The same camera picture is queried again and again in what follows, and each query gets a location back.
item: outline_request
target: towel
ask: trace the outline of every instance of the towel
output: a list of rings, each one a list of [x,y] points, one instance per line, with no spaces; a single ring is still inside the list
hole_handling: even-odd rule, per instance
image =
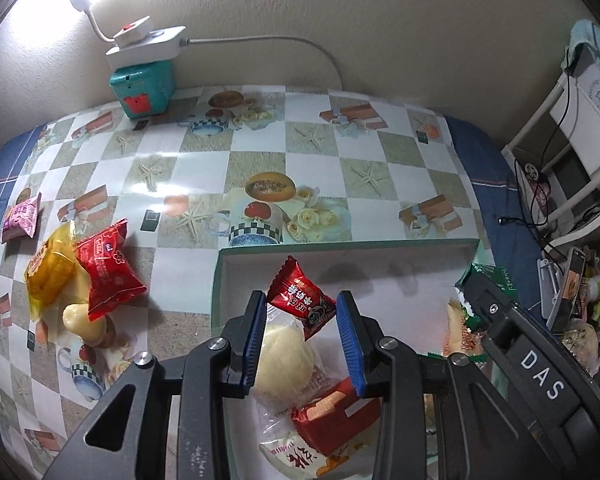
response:
[[[600,69],[600,27],[591,20],[579,20],[571,29],[569,46],[566,47],[564,59],[560,65],[562,70],[573,68],[585,46]]]

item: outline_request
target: white cable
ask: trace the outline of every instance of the white cable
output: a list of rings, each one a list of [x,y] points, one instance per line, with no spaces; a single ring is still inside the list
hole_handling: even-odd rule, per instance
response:
[[[324,49],[317,43],[314,43],[313,41],[308,40],[307,38],[299,38],[297,36],[281,36],[278,34],[265,34],[262,36],[239,36],[238,38],[209,38],[208,40],[188,39],[188,40],[181,40],[180,46],[189,46],[189,45],[194,45],[194,44],[211,44],[211,43],[240,43],[242,41],[261,41],[261,40],[299,41],[299,43],[304,43],[304,44],[307,44],[309,46],[316,48],[321,53],[323,53],[327,57],[327,59],[331,62],[331,65],[333,66],[334,70],[338,74],[340,90],[342,90],[342,73],[340,72],[340,69],[338,67],[338,64],[336,63],[335,58],[329,53],[329,51],[327,51],[326,49]]]
[[[91,23],[91,28],[96,33],[96,36],[98,36],[105,43],[115,43],[116,42],[116,40],[114,40],[113,38],[108,38],[107,36],[105,36],[102,33],[102,31],[100,30],[100,27],[98,27],[98,24],[96,23],[96,19],[93,17],[93,13],[91,12],[91,9],[84,9],[84,13],[87,15],[87,18],[89,19],[89,22]]]

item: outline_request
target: beige wall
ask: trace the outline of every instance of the beige wall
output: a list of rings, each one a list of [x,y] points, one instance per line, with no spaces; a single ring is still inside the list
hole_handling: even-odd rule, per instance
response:
[[[401,98],[474,122],[504,143],[558,76],[580,0],[101,0],[105,33],[151,14],[189,37],[295,34],[330,50],[347,90]],[[0,146],[38,124],[114,99],[107,45],[67,0],[19,0],[0,26]],[[336,85],[309,47],[192,46],[179,87]]]

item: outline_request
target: white tray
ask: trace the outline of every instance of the white tray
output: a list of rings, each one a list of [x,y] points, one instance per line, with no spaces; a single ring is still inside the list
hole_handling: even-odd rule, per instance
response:
[[[374,317],[387,335],[416,352],[440,353],[447,328],[446,304],[454,284],[473,261],[477,240],[408,240],[262,246],[223,249],[214,280],[212,327],[240,316],[252,290],[267,291],[292,249],[309,279],[332,298],[351,290],[360,313]],[[335,318],[312,337],[326,367],[348,375]],[[256,402],[225,401],[232,478],[282,480],[258,451],[262,440]],[[325,479],[368,478],[375,450],[359,452]]]

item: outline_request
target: metal screw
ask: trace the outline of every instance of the metal screw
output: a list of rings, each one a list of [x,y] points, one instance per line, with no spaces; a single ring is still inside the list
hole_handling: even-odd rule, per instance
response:
[[[383,337],[380,341],[378,341],[380,348],[384,350],[393,350],[398,346],[398,341],[395,337]]]
[[[149,354],[149,352],[140,352],[134,358],[134,362],[139,368],[147,368],[154,360],[154,356]]]
[[[467,366],[469,364],[469,358],[460,352],[455,352],[451,354],[451,362],[456,366]]]
[[[226,346],[226,339],[223,337],[215,337],[207,341],[206,346],[210,350],[222,350]]]

